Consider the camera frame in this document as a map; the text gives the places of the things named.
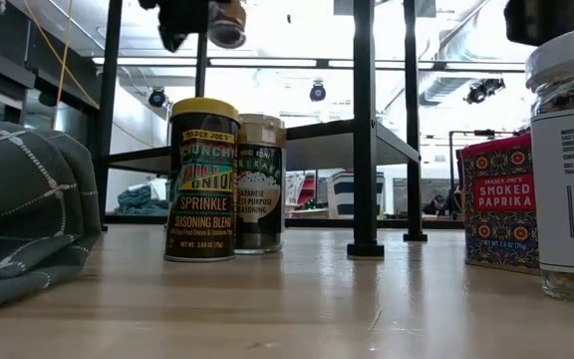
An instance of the dish towel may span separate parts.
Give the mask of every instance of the dish towel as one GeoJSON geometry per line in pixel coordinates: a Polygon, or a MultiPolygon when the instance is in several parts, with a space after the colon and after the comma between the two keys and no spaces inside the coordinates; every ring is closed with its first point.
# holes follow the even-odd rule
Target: dish towel
{"type": "Polygon", "coordinates": [[[75,278],[100,234],[88,150],[0,122],[0,304],[75,278]]]}

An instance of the seasoning jar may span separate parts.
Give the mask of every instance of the seasoning jar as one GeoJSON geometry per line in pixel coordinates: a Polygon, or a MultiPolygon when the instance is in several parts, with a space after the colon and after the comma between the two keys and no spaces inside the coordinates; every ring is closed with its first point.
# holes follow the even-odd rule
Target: seasoning jar
{"type": "Polygon", "coordinates": [[[239,119],[235,251],[278,251],[285,231],[285,124],[265,115],[239,119]]]}
{"type": "Polygon", "coordinates": [[[574,300],[574,32],[537,48],[526,78],[543,288],[574,300]]]}

